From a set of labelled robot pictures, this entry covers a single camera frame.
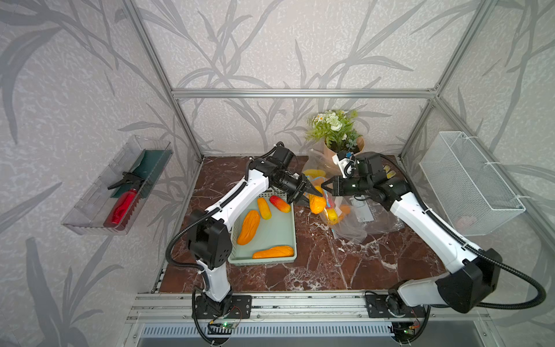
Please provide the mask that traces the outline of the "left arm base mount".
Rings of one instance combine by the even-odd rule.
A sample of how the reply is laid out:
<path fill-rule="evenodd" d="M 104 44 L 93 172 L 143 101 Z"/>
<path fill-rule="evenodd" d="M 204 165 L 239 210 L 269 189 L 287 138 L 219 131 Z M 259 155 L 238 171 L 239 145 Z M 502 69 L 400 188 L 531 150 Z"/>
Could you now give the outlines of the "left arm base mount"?
<path fill-rule="evenodd" d="M 222 302 L 216 302 L 206 294 L 195 297 L 194 316 L 197 319 L 215 319 L 220 317 L 231 319 L 248 319 L 251 315 L 252 296 L 228 295 Z"/>

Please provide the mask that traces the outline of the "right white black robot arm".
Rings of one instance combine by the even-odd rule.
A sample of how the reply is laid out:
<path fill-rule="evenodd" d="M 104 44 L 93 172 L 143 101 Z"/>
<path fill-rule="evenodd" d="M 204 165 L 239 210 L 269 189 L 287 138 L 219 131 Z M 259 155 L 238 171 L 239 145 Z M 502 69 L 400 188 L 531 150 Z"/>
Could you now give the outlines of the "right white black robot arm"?
<path fill-rule="evenodd" d="M 334 196 L 364 196 L 380 203 L 415 231 L 443 262 L 445 274 L 408 280 L 390 290 L 390 296 L 401 306 L 444 306 L 467 313 L 474 307 L 530 309 L 546 299 L 546 290 L 537 280 L 504 264 L 497 251 L 481 249 L 429 209 L 410 179 L 394 177 L 373 183 L 364 178 L 334 176 L 322 183 L 322 189 Z M 496 290 L 501 271 L 524 280 L 536 289 L 537 295 L 515 304 L 485 302 L 484 299 Z"/>

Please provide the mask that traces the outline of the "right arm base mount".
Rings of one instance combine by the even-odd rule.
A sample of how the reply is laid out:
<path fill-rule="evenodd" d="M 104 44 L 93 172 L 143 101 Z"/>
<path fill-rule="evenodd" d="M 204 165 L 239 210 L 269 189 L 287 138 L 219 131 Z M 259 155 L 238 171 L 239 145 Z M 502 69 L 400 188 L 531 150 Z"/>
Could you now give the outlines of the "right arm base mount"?
<path fill-rule="evenodd" d="M 375 291 L 364 292 L 365 306 L 369 318 L 425 318 L 425 306 L 408 307 L 397 296 Z"/>

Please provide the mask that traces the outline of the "clear zip-top bag pink zipper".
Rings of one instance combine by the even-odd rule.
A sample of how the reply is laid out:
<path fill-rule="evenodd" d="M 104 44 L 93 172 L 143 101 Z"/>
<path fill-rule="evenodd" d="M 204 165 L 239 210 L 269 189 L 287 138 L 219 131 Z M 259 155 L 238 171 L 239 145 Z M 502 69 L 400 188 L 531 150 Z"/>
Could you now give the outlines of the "clear zip-top bag pink zipper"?
<path fill-rule="evenodd" d="M 309 151 L 308 160 L 301 172 L 303 173 L 303 171 L 307 169 L 320 169 L 327 173 L 325 177 L 327 179 L 333 176 L 341 176 L 341 170 L 332 160 L 335 155 L 335 152 L 327 148 L 324 150 L 311 149 Z"/>

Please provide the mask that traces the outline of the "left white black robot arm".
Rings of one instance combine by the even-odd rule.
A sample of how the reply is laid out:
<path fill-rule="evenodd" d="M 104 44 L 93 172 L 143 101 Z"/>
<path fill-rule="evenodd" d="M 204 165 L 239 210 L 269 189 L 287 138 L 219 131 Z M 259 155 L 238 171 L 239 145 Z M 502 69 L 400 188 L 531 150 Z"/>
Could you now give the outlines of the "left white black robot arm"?
<path fill-rule="evenodd" d="M 205 211 L 193 211 L 189 224 L 169 241 L 166 261 L 174 267 L 199 270 L 204 280 L 203 294 L 214 304 L 228 303 L 232 289 L 226 264 L 232 250 L 231 229 L 238 217 L 269 188 L 285 192 L 288 202 L 308 203 L 306 194 L 322 196 L 302 173 L 288 170 L 289 159 L 256 158 L 247 164 L 244 178 L 223 198 Z M 194 263 L 181 263 L 172 257 L 176 243 L 186 237 Z"/>

